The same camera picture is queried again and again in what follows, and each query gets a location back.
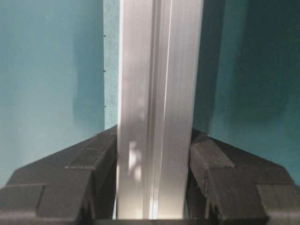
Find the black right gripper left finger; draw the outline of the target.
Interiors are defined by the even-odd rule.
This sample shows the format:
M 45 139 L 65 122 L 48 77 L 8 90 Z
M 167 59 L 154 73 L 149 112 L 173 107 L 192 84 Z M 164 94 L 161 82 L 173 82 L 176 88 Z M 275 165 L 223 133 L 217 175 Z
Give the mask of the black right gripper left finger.
M 16 169 L 0 190 L 3 225 L 91 225 L 112 219 L 117 128 Z

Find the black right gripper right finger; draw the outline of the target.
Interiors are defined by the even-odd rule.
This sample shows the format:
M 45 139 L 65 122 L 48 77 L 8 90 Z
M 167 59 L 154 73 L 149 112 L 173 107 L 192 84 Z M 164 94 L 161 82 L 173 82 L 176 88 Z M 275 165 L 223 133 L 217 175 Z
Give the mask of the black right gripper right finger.
M 191 219 L 206 225 L 297 225 L 300 188 L 281 165 L 192 131 Z

